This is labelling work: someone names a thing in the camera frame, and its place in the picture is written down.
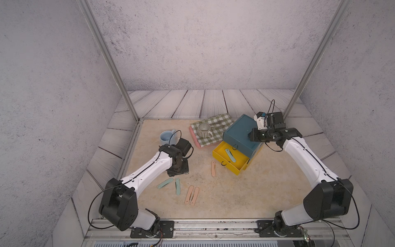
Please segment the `mint green folding knife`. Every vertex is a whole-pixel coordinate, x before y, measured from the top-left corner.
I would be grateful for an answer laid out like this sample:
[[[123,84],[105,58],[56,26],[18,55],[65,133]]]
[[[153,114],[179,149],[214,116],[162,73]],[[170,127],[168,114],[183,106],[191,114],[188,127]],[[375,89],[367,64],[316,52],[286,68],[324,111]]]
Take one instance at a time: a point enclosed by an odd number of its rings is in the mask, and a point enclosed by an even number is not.
[[[235,159],[235,157],[232,155],[232,153],[230,152],[229,149],[225,149],[226,154],[228,155],[230,162],[235,163],[237,160]]]
[[[173,181],[174,181],[173,178],[169,178],[169,179],[167,179],[167,180],[161,182],[161,183],[157,186],[157,188],[158,188],[158,189],[161,189],[161,188],[165,187],[166,185],[172,183]]]
[[[179,196],[181,194],[181,183],[179,178],[176,178],[175,180],[175,188],[176,188],[176,195]]]

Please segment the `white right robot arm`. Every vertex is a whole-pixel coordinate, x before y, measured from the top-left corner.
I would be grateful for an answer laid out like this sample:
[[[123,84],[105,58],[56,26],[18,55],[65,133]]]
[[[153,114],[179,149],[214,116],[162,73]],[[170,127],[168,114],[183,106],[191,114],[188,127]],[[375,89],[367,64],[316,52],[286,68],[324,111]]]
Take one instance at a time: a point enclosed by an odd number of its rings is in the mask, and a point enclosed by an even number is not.
[[[302,135],[295,128],[259,130],[249,133],[252,142],[275,142],[288,153],[304,172],[312,190],[302,204],[285,211],[278,211],[272,229],[280,237],[304,223],[343,216],[348,213],[353,184],[348,179],[340,179],[314,154]]]

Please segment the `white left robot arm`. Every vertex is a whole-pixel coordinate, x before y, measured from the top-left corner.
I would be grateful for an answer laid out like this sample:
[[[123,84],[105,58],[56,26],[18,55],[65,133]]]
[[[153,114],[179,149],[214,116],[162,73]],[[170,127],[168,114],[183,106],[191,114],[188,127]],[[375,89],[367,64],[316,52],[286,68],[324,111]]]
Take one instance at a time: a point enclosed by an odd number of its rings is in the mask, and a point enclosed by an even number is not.
[[[148,209],[139,209],[138,198],[163,172],[167,172],[170,177],[189,173],[187,153],[190,149],[192,146],[189,142],[165,144],[135,172],[121,180],[113,178],[108,181],[99,214],[120,231],[134,227],[144,230],[147,235],[155,235],[159,231],[160,217]]]

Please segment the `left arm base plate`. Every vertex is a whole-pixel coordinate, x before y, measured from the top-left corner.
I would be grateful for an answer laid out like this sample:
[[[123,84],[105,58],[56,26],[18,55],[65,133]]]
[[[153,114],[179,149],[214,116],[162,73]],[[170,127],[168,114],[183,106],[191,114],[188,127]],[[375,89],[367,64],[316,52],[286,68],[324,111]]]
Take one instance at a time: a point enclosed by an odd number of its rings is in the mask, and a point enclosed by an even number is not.
[[[155,221],[150,229],[145,230],[140,227],[131,228],[131,238],[159,238],[162,237],[172,238],[174,234],[174,221],[171,220],[159,220]]]

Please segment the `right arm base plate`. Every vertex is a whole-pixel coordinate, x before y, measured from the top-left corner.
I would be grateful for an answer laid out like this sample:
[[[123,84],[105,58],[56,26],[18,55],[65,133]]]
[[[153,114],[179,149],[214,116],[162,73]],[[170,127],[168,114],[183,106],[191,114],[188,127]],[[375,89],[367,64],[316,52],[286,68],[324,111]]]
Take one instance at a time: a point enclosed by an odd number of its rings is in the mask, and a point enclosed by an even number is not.
[[[275,220],[258,220],[256,223],[257,227],[254,229],[254,232],[259,237],[297,238],[303,236],[302,231],[297,226],[282,226]]]

